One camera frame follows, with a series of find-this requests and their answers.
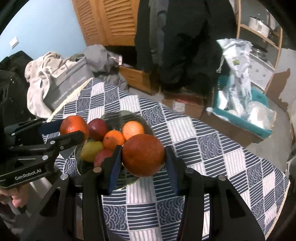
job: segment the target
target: teal basket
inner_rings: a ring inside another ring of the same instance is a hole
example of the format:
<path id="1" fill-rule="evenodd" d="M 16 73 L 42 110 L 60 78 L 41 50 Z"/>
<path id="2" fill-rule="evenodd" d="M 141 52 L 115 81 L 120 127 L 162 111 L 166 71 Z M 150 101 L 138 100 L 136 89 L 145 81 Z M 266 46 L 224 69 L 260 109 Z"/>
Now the teal basket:
<path id="1" fill-rule="evenodd" d="M 224 86 L 225 81 L 227 81 L 227 80 L 228 80 L 228 76 L 220 76 L 219 77 L 220 86 Z M 254 88 L 251 89 L 251 92 L 252 92 L 252 100 L 253 101 L 258 101 L 269 108 L 267 98 L 264 94 L 260 93 L 259 91 L 257 91 Z M 271 130 L 262 129 L 262 128 L 254 125 L 254 124 L 251 124 L 250 122 L 243 120 L 242 118 L 237 117 L 225 110 L 219 109 L 217 107 L 217 102 L 218 102 L 217 96 L 218 96 L 217 93 L 215 93 L 215 98 L 214 98 L 214 103 L 213 103 L 213 112 L 215 114 L 226 117 L 232 124 L 234 124 L 238 127 L 241 127 L 245 130 L 248 130 L 248 131 L 260 136 L 262 139 L 266 139 L 267 137 L 269 137 L 272 134 Z"/>

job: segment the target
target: shelving unit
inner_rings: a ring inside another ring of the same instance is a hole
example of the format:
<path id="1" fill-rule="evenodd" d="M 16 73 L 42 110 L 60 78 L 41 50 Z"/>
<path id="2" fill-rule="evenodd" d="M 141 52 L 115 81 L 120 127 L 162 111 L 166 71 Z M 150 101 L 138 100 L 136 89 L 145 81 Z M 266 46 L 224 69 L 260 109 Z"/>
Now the shelving unit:
<path id="1" fill-rule="evenodd" d="M 275 65 L 274 65 L 274 69 L 276 69 L 276 67 L 278 66 L 278 63 L 279 63 L 279 58 L 281 56 L 281 46 L 282 46 L 282 41 L 283 41 L 283 29 L 280 28 L 279 45 L 277 46 L 269 38 L 264 37 L 259 32 L 255 31 L 255 30 L 251 29 L 249 26 L 241 23 L 241 14 L 242 14 L 241 0 L 236 0 L 235 13 L 236 13 L 236 20 L 237 20 L 237 39 L 239 39 L 241 28 L 243 28 L 243 29 L 246 29 L 246 30 L 252 32 L 253 34 L 256 34 L 257 36 L 259 36 L 260 38 L 262 38 L 263 41 L 265 41 L 265 42 L 269 43 L 270 45 L 272 45 L 278 51 L 277 57 L 276 57 L 276 61 L 275 61 Z M 267 90 L 268 90 L 268 88 L 270 86 L 270 83 L 272 81 L 272 78 L 274 76 L 274 73 L 273 73 L 272 77 L 270 78 L 270 80 L 269 80 L 266 88 L 263 89 L 264 94 L 266 94 L 266 92 L 267 92 Z"/>

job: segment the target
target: fruit plate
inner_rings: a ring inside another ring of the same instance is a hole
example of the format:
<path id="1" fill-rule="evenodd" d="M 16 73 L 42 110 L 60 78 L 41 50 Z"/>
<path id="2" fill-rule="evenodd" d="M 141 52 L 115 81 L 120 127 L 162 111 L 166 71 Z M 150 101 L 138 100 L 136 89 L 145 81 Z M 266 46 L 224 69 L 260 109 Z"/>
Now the fruit plate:
<path id="1" fill-rule="evenodd" d="M 136 115 L 129 111 L 119 111 L 119 112 L 109 112 L 106 113 L 101 117 L 106 122 L 108 131 L 111 130 L 117 130 L 122 131 L 122 127 L 125 123 L 128 121 L 137 121 L 144 127 L 145 134 L 154 135 L 152 129 L 147 125 L 146 121 L 139 115 Z M 81 160 L 80 153 L 83 148 L 84 144 L 78 145 L 75 150 L 75 158 L 77 161 L 77 169 L 80 175 L 87 173 L 89 170 L 92 170 L 94 168 L 93 163 L 89 163 L 86 161 Z M 117 181 L 116 189 L 121 189 L 123 187 L 126 187 L 127 185 L 133 184 L 139 179 L 139 177 L 136 177 L 129 173 L 129 171 L 121 167 L 119 178 Z"/>

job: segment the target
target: yellow-green fruit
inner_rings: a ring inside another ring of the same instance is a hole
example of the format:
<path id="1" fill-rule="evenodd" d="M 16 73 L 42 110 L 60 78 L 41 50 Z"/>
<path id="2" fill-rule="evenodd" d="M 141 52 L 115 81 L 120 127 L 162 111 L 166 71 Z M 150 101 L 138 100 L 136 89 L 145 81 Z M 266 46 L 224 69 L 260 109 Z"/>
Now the yellow-green fruit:
<path id="1" fill-rule="evenodd" d="M 94 162 L 96 155 L 103 148 L 103 142 L 101 141 L 87 142 L 81 150 L 80 158 L 87 162 Z"/>

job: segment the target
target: red apple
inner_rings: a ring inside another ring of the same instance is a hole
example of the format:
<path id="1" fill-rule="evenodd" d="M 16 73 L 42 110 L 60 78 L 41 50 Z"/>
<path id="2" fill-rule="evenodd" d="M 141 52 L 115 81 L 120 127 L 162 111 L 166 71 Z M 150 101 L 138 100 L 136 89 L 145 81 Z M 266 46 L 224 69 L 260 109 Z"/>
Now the red apple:
<path id="1" fill-rule="evenodd" d="M 113 151 L 107 148 L 101 150 L 94 159 L 94 167 L 100 167 L 106 157 L 112 156 Z"/>
<path id="2" fill-rule="evenodd" d="M 93 119 L 89 122 L 88 126 L 89 137 L 95 141 L 102 141 L 108 132 L 106 122 L 99 118 Z"/>

